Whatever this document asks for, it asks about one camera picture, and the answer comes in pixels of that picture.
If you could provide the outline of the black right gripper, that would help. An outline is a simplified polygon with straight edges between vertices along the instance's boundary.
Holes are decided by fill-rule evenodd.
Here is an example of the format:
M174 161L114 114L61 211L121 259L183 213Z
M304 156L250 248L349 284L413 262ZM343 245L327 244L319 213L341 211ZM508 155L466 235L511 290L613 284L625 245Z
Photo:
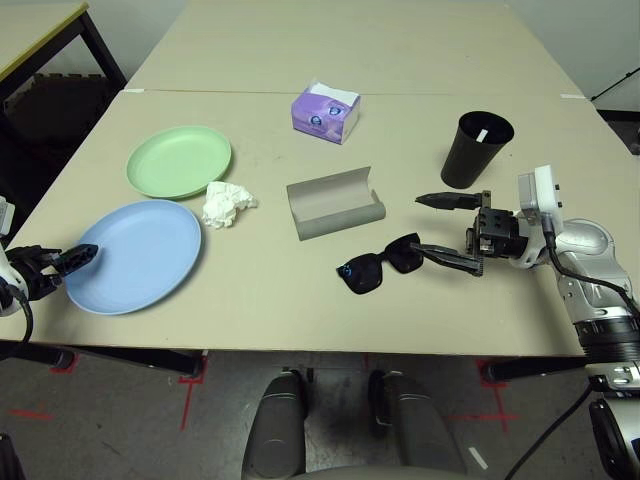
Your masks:
M484 208L491 206L490 191L429 193L415 202L440 210L479 209L473 226L467 229L467 253L471 255L438 245L410 243L412 250L438 265L482 276L484 262L479 257L519 258L525 251L528 239L519 234L516 216L509 210Z

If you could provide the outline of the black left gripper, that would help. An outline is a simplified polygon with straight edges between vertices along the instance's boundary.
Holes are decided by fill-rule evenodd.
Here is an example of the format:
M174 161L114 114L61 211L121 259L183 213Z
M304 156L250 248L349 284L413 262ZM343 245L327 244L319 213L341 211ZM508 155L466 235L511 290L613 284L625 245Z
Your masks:
M16 247L7 251L11 267L24 280L29 300L40 300L62 285L56 262L60 256L60 273L71 274L88 265L97 255L95 244L80 244L62 253L61 249L40 245Z

